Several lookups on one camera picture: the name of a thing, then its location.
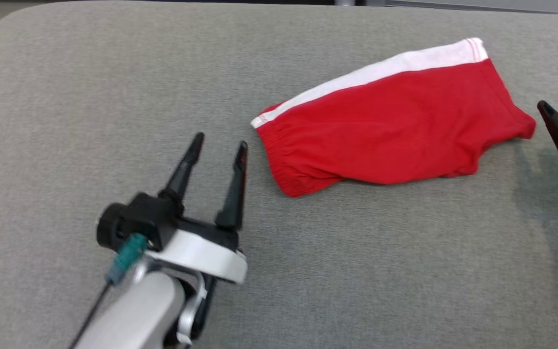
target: folded red shorts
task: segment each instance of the folded red shorts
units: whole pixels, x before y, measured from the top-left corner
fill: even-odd
[[[471,175],[492,145],[535,130],[478,38],[368,65],[267,108],[251,124],[288,196],[346,178],[394,184]]]

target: red fabric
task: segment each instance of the red fabric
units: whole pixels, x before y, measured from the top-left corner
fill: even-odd
[[[534,129],[486,59],[341,89],[256,130],[281,190],[301,196],[344,178],[389,185],[471,175],[492,145]]]

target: teal cable connector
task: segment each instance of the teal cable connector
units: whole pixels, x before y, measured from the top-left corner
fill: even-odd
[[[135,263],[148,248],[148,238],[134,233],[129,236],[120,247],[118,255],[113,259],[111,268],[105,275],[105,280],[111,285],[117,285],[126,275],[126,271]]]

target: gray tabletop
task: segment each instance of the gray tabletop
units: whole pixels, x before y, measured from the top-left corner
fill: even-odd
[[[403,51],[480,37],[533,140],[478,174],[284,196],[248,124]],[[199,348],[558,348],[558,15],[69,2],[0,22],[0,348],[64,347],[111,253],[113,201],[155,192],[206,132],[186,212],[212,219],[250,145],[243,286],[220,285]]]

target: garment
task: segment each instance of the garment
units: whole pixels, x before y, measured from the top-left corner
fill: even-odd
[[[530,139],[535,129],[478,38],[368,65],[267,108],[251,124],[288,196],[346,178],[390,185],[471,175],[492,145]]]

